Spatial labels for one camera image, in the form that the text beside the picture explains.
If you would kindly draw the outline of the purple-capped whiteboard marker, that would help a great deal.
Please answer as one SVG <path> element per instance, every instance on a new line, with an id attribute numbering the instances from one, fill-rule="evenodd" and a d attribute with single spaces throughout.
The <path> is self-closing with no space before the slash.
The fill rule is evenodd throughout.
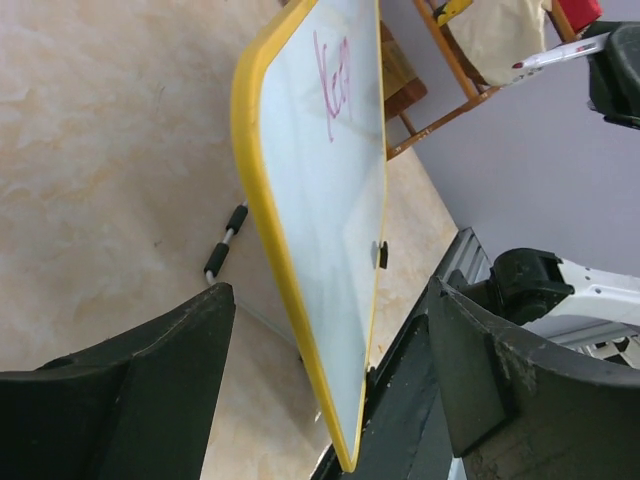
<path id="1" fill-rule="evenodd" d="M 514 70 L 536 69 L 601 52 L 609 33 L 560 45 L 554 49 L 532 55 L 512 65 Z"/>

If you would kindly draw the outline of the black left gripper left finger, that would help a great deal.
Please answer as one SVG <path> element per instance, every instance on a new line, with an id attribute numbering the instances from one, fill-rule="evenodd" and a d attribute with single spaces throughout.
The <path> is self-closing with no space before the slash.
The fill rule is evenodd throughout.
<path id="1" fill-rule="evenodd" d="M 32 371 L 1 375 L 5 479 L 197 479 L 234 324 L 218 283 Z"/>

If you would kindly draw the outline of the yellow-framed whiteboard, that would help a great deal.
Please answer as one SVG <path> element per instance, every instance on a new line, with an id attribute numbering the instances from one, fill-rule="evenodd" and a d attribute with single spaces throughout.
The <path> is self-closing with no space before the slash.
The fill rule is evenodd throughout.
<path id="1" fill-rule="evenodd" d="M 292 1 L 250 42 L 231 89 L 249 211 L 341 468 L 361 444 L 387 153 L 379 5 Z"/>

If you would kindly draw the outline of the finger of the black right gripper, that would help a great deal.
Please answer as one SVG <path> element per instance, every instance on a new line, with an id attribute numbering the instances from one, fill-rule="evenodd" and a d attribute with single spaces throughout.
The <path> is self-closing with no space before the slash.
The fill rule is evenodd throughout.
<path id="1" fill-rule="evenodd" d="M 584 38 L 606 36 L 604 49 L 589 55 L 589 108 L 605 122 L 639 129 L 639 23 L 596 21 Z"/>

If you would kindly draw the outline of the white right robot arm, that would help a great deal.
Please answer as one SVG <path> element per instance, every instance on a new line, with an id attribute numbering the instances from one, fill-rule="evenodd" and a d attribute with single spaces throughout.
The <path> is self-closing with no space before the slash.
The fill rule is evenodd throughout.
<path id="1" fill-rule="evenodd" d="M 585 57 L 589 107 L 609 124 L 639 127 L 639 24 L 596 21 L 582 37 L 514 64 L 540 69 Z M 581 316 L 637 326 L 639 280 L 587 268 L 552 252 L 516 248 L 501 254 L 488 279 L 470 284 L 461 271 L 452 287 L 487 311 L 523 326 L 544 316 Z"/>

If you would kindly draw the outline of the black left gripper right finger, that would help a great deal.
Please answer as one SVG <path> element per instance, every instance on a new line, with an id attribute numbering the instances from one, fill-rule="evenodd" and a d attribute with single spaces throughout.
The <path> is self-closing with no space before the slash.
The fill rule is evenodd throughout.
<path id="1" fill-rule="evenodd" d="M 467 478 L 638 478 L 638 370 L 546 340 L 437 277 L 427 315 L 452 451 Z"/>

